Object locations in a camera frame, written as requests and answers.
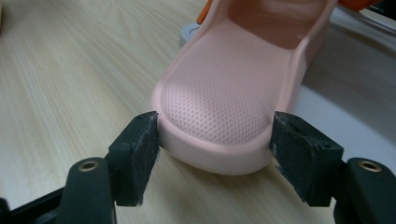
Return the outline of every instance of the light wood surface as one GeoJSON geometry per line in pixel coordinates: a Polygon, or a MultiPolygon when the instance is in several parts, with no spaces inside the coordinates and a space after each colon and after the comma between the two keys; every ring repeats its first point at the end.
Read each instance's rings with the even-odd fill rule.
{"type": "MultiPolygon", "coordinates": [[[[0,35],[0,197],[11,208],[104,157],[180,49],[205,0],[9,0],[0,35]]],[[[200,171],[162,151],[141,207],[119,223],[333,223],[275,163],[252,175],[200,171]]]]}

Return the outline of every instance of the perforated surface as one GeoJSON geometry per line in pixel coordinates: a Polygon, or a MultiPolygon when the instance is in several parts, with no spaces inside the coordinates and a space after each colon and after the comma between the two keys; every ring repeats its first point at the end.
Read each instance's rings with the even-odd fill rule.
{"type": "Polygon", "coordinates": [[[239,145],[268,127],[290,51],[241,29],[231,22],[212,29],[167,80],[163,113],[184,133],[239,145]]]}

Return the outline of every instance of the metal rivet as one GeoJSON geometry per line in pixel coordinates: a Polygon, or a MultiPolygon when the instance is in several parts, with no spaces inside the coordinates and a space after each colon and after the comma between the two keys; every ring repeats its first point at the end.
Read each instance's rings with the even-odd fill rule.
{"type": "Polygon", "coordinates": [[[371,171],[371,172],[381,172],[382,168],[370,161],[359,161],[359,166],[365,170],[371,171]]]}
{"type": "Polygon", "coordinates": [[[79,167],[78,167],[78,169],[81,171],[81,172],[89,172],[89,171],[91,171],[91,170],[94,170],[96,167],[98,167],[99,166],[99,162],[97,162],[97,161],[86,161],[86,162],[84,162],[84,163],[82,163],[79,167]]]}

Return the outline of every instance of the pink slipper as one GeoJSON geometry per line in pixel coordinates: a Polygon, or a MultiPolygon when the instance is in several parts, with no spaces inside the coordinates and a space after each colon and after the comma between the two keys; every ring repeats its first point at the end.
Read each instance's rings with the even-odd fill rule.
{"type": "Polygon", "coordinates": [[[223,175],[264,167],[274,112],[292,108],[336,2],[214,0],[152,95],[162,147],[223,175]]]}

